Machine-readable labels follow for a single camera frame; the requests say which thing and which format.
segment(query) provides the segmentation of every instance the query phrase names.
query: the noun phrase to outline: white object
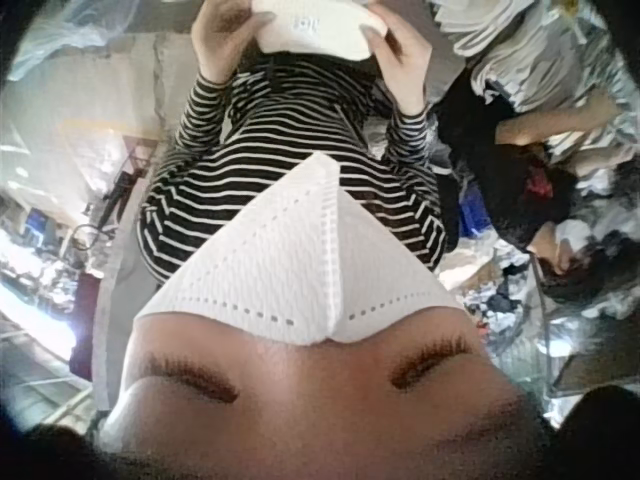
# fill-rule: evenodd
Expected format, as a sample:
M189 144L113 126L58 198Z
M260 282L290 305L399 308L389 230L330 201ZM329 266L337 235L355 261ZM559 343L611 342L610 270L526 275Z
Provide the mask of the white object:
M556 243L559 245L563 240L568 240L574 253L589 245L591 236L589 225L581 220L565 220L556 227Z
M432 0L440 5L436 22L455 35L454 52L472 57L485 50L533 0Z
M571 98L581 76L574 34L562 20L543 23L544 6L537 4L506 42L493 48L473 71L477 95L491 100L489 81L498 82L518 112L555 108Z
M251 8L276 14L257 35L265 53L314 53L360 61L371 56L360 27L387 34L380 17L351 0L253 0Z
M184 312L311 345L358 342L436 306L462 309L316 153L211 237L136 320Z

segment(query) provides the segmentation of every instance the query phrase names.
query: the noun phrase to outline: plastic bag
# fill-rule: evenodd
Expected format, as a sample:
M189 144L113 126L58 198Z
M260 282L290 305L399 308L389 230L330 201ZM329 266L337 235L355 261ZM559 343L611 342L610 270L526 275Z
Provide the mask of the plastic bag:
M9 80L18 81L62 47L101 47L121 35L140 0L70 0L55 3L36 19L20 45Z

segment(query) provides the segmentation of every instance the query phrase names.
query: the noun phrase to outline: person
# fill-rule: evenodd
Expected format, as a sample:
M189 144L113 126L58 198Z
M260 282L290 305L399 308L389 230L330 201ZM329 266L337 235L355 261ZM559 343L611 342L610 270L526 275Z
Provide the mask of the person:
M341 167L340 185L427 267L446 244L438 181L424 168L435 137L424 84L431 47L407 22L381 5L394 51L365 31L394 100L380 160L367 150L363 123L385 98L375 77L318 56L263 56L235 74L269 14L246 19L246 1L208 0L193 27L200 74L175 143L144 202L139 242L153 275L166 281L257 195L314 152ZM225 113L231 130L220 141Z
M466 71L458 77L434 107L438 135L452 149L452 163L478 183L501 238L535 254L556 276L586 267L588 259L579 258L579 249L572 250L568 238L577 223L570 218L576 184L599 168L631 160L633 149L579 151L551 166L542 142L603 127L619 114L615 102L596 89L582 107L517 116L502 96L486 105L474 94L470 75Z
M248 216L238 217L228 227ZM368 217L360 211L355 219L367 224ZM367 225L373 240L401 245ZM300 235L295 225L283 233ZM380 267L374 256L373 268L359 265L358 278L369 274L392 289L396 278L386 277L395 260L408 262L412 275L430 275L406 248L391 250L393 261L379 275L373 275ZM312 272L299 267L308 273L300 283L309 283ZM230 274L227 280L242 285L252 278ZM294 288L276 291L272 282L262 288L294 300ZM491 365L456 308L418 310L361 342L306 347L175 311L152 316L136 323L123 395L104 428L103 449L58 426L23 434L0 405L5 475L588 479L620 471L638 451L635 395L617 387L593 392L554 435ZM141 364L145 355L152 361Z

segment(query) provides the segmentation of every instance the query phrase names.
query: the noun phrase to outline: eyelash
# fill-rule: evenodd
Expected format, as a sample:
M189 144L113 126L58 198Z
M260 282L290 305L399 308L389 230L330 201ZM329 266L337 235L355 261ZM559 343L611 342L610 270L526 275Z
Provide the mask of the eyelash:
M180 379L204 396L221 403L230 404L238 398L238 392L226 381L188 360L153 356L147 360L145 368L152 376Z
M426 346L393 372L391 384L398 390L408 390L442 362L465 353L471 353L471 347L464 337L443 339Z

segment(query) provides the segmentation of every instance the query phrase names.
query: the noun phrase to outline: black hair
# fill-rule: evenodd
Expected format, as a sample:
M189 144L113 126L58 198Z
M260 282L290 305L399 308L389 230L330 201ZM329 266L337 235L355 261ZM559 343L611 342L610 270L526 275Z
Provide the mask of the black hair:
M572 259L568 272L558 275L546 260L540 260L542 269L542 293L559 304L583 306L589 304L604 289L607 256L603 249L596 248L589 255L590 262Z
M540 260L543 272L542 293L556 303L588 308L596 298L640 279L640 243L619 231L610 232L598 245L587 247L590 262L582 266L572 260L564 275Z
M640 156L618 165L614 171L611 195L627 210L640 203Z
M196 480L156 460L108 454L95 448L74 430L39 425L20 440L12 479L69 478L73 480Z

